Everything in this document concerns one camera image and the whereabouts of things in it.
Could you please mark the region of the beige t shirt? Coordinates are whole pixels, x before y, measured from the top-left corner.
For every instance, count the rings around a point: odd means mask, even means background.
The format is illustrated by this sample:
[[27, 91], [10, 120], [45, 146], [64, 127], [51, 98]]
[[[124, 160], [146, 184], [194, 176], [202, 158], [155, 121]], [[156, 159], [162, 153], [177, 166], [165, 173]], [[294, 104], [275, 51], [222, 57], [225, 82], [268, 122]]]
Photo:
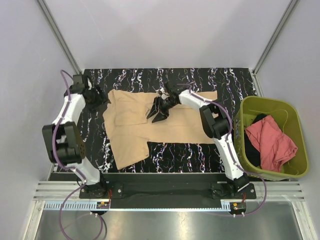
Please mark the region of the beige t shirt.
[[118, 170], [149, 157], [148, 143], [213, 144], [202, 126], [199, 111], [178, 104], [169, 117], [152, 122], [147, 115], [157, 93], [112, 89], [103, 113], [106, 135]]

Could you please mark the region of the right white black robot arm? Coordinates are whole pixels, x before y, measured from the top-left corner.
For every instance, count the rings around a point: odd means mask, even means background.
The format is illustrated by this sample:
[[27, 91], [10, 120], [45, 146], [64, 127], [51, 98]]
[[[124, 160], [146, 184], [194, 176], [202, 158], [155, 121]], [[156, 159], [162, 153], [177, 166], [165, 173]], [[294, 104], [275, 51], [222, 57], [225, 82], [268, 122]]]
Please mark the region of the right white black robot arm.
[[250, 184], [243, 169], [232, 140], [232, 120], [225, 107], [215, 100], [200, 96], [191, 90], [188, 84], [166, 82], [158, 90], [159, 96], [153, 100], [147, 119], [160, 122], [169, 117], [169, 109], [176, 105], [185, 105], [199, 112], [204, 133], [213, 139], [224, 165], [227, 178], [226, 193], [232, 198], [239, 198]]

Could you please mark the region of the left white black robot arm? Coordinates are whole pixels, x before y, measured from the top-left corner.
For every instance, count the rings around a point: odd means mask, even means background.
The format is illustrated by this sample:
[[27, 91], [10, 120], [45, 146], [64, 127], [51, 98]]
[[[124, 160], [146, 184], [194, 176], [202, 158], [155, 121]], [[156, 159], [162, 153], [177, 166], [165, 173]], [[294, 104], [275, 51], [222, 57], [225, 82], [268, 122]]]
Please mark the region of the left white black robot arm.
[[83, 110], [97, 112], [109, 99], [88, 75], [75, 74], [71, 78], [72, 85], [66, 87], [57, 118], [42, 127], [44, 144], [49, 160], [61, 169], [73, 172], [81, 181], [83, 193], [103, 198], [108, 193], [107, 181], [87, 158], [85, 143], [77, 124]]

